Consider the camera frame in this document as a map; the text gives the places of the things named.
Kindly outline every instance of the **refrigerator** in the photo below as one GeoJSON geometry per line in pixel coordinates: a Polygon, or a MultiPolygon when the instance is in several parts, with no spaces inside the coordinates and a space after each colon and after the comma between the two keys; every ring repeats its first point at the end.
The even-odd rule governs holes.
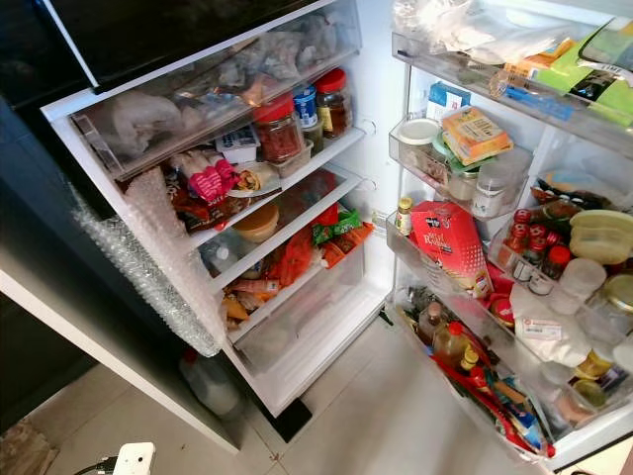
{"type": "MultiPolygon", "coordinates": [[[[552,404],[548,399],[551,388],[543,387],[539,373],[543,361],[538,354],[505,330],[489,310],[456,285],[436,262],[399,231],[396,211],[400,197],[409,196],[414,203],[456,201],[442,188],[441,179],[438,182],[431,178],[428,170],[410,160],[407,144],[398,133],[399,126],[402,121],[423,117],[430,87],[441,81],[469,92],[471,105],[493,118],[507,131],[516,149],[523,150],[529,158],[526,169],[512,182],[515,191],[512,199],[490,216],[477,220],[480,240],[490,252],[495,245],[502,245],[499,236],[507,232],[508,220],[514,210],[535,205],[529,187],[544,171],[581,164],[621,194],[630,193],[633,178],[630,129],[567,102],[571,112],[566,109],[569,116],[562,118],[560,113],[553,113],[540,103],[495,94],[489,88],[489,81],[496,69],[491,72],[489,68],[473,67],[472,64],[465,67],[463,56],[456,53],[429,54],[424,52],[419,40],[394,31],[393,5],[389,0],[273,2],[274,8],[270,12],[262,14],[256,21],[235,23],[232,29],[218,32],[214,30],[220,28],[217,25],[198,25],[199,30],[191,30],[191,36],[203,31],[214,33],[206,39],[200,33],[203,39],[196,38],[199,41],[192,41],[187,31],[180,32],[181,40],[162,39],[150,46],[125,40],[127,37],[122,35],[113,48],[132,52],[138,48],[147,55],[123,55],[128,63],[122,62],[119,69],[109,63],[103,45],[95,44],[94,38],[91,43],[91,39],[83,35],[86,29],[82,30],[78,18],[89,12],[71,15],[64,3],[44,1],[55,26],[85,74],[88,87],[44,105],[42,114],[141,244],[152,265],[159,269],[161,279],[166,282],[164,285],[173,293],[169,298],[178,299],[179,305],[188,309],[187,315],[191,319],[188,325],[193,327],[177,328],[179,335],[203,354],[223,351],[273,417],[282,415],[300,398],[380,313],[400,327],[403,344],[412,345],[420,358],[427,358],[423,345],[403,316],[399,301],[410,287],[425,287],[475,336],[488,343],[500,359],[499,364],[515,374],[529,395],[541,402],[537,413],[549,421],[547,426],[551,424],[551,418],[543,413],[547,405],[552,404]],[[301,28],[308,29],[314,44],[309,45],[313,47],[312,56],[301,56],[305,62],[295,67],[297,48],[306,47],[305,44],[293,44],[293,34],[301,28]],[[256,91],[258,96],[252,105],[248,102],[252,99],[250,96],[242,95],[237,100],[234,91],[214,92],[210,94],[213,97],[207,98],[204,114],[197,115],[195,124],[185,130],[173,132],[165,126],[158,133],[149,131],[153,137],[145,142],[139,138],[142,134],[138,134],[132,139],[133,145],[113,139],[113,135],[124,132],[108,122],[106,116],[121,109],[122,99],[124,102],[139,101],[136,110],[134,107],[126,110],[126,113],[133,110],[132,114],[142,114],[143,108],[147,107],[142,101],[147,95],[170,98],[177,95],[182,100],[179,107],[192,107],[195,103],[192,90],[206,85],[206,74],[217,74],[226,66],[222,73],[239,75],[240,69],[246,66],[239,61],[235,63],[234,59],[240,52],[241,57],[245,51],[253,53],[254,40],[259,44],[278,43],[271,43],[264,61],[268,76],[276,80],[264,83],[256,91]],[[171,50],[160,54],[160,48],[167,48],[166,45],[170,45],[171,50]],[[293,59],[290,63],[286,59],[288,55],[293,59]],[[147,57],[151,57],[151,61],[141,63],[147,57]],[[294,69],[286,73],[284,68],[288,69],[289,65],[294,69]],[[335,67],[341,67],[346,74],[352,96],[353,127],[342,137],[325,141],[323,151],[294,173],[281,178],[281,190],[230,217],[223,228],[188,234],[166,198],[158,165],[174,153],[249,124],[252,111],[262,102],[299,86],[305,87],[335,67]],[[130,151],[130,146],[140,149],[130,151]],[[321,184],[325,181],[329,186],[323,189],[321,184]],[[304,196],[302,193],[308,198],[289,198],[304,196]],[[232,226],[267,203],[275,203],[280,209],[276,231],[262,243],[245,245],[232,226]],[[331,269],[311,266],[292,285],[251,314],[247,322],[237,329],[227,330],[221,306],[223,288],[336,203],[348,210],[358,210],[363,221],[373,224],[374,230],[369,237],[331,269]],[[227,246],[235,260],[212,276],[199,249],[214,243],[227,246]],[[195,335],[188,332],[190,328],[196,329],[195,335]]],[[[252,7],[249,2],[237,3],[242,8],[252,7]]],[[[423,2],[397,3],[412,8],[423,2]]],[[[503,0],[482,3],[503,15],[511,11],[512,18],[522,25],[530,26],[530,22],[538,21],[558,26],[571,19],[582,33],[596,30],[614,16],[633,17],[629,5],[615,1],[587,0],[580,5],[563,0],[525,0],[518,5],[503,0]]],[[[204,11],[203,7],[195,2],[190,6],[189,14],[203,15],[200,13],[204,11]]],[[[235,12],[228,15],[229,21],[233,21],[235,12]]],[[[156,18],[148,17],[147,30],[153,35],[158,35],[159,25],[156,18]]],[[[451,25],[448,23],[441,28],[450,29],[451,25]]],[[[167,117],[173,112],[173,104],[171,109],[164,107],[168,109],[164,113],[167,117]]],[[[167,117],[157,122],[168,120],[167,117]]],[[[470,209],[464,201],[457,201],[457,205],[463,210],[470,209]]],[[[29,286],[24,282],[20,285],[19,280],[16,281],[16,288],[20,288],[18,300],[29,310],[35,305],[33,299],[37,300],[37,295],[31,295],[29,286]]],[[[64,326],[67,322],[63,313],[52,313],[46,318],[61,332],[72,334],[64,326]]],[[[75,337],[90,339],[90,332],[101,332],[95,329],[83,329],[75,337]]],[[[105,355],[105,358],[117,352],[125,354],[125,358],[112,360],[113,369],[131,381],[144,374],[145,377],[138,380],[141,389],[209,438],[228,450],[235,450],[217,420],[200,409],[187,409],[195,403],[185,401],[186,396],[169,393],[178,393],[173,386],[181,383],[169,378],[160,384],[147,382],[152,380],[152,371],[156,368],[150,368],[151,362],[142,350],[126,347],[134,345],[133,342],[124,338],[117,341],[116,332],[112,332],[108,336],[111,343],[108,349],[108,345],[98,343],[99,338],[92,339],[97,343],[86,344],[95,354],[105,355]],[[128,365],[136,371],[129,371],[128,365]]],[[[499,433],[486,411],[458,393],[439,368],[429,374],[429,384],[443,385],[445,398],[454,398],[458,404],[447,405],[444,398],[417,401],[416,404],[437,407],[438,411],[460,411],[460,417],[471,418],[482,432],[496,438],[508,456],[519,463],[541,463],[552,470],[560,469],[633,430],[631,393],[620,391],[613,404],[592,410],[590,417],[575,427],[569,424],[550,427],[548,436],[555,450],[534,453],[499,433]]],[[[571,389],[562,384],[556,390],[560,393],[571,389]]],[[[455,436],[450,427],[434,427],[429,431],[431,435],[440,439],[455,436]]]]}

